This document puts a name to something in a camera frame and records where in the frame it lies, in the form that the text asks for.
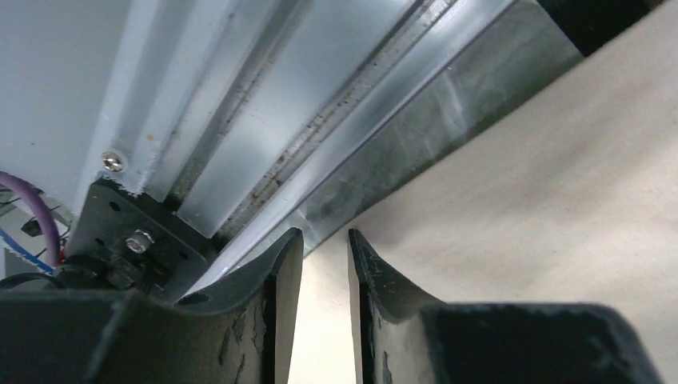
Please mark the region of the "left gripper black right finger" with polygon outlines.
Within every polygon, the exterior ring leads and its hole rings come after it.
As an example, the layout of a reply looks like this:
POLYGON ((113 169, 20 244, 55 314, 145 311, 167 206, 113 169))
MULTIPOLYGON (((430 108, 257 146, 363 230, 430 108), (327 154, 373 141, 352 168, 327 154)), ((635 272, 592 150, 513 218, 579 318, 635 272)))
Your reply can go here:
POLYGON ((443 302, 348 232, 359 383, 659 383, 636 331, 594 303, 443 302))

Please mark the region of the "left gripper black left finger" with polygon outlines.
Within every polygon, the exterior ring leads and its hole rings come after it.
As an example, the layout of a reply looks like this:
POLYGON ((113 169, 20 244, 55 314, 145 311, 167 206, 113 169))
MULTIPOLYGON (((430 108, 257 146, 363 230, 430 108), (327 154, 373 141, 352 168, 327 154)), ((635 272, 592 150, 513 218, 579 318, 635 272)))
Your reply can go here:
POLYGON ((131 290, 4 291, 4 383, 285 383, 304 242, 263 254, 174 306, 131 290))

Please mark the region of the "beige surgical wrap cloth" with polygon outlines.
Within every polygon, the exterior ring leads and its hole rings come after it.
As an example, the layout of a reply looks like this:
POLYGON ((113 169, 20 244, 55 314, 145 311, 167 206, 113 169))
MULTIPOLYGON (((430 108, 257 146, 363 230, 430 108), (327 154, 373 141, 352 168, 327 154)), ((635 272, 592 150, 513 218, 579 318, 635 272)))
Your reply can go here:
POLYGON ((677 4, 349 223, 446 302, 596 302, 677 380, 677 4))

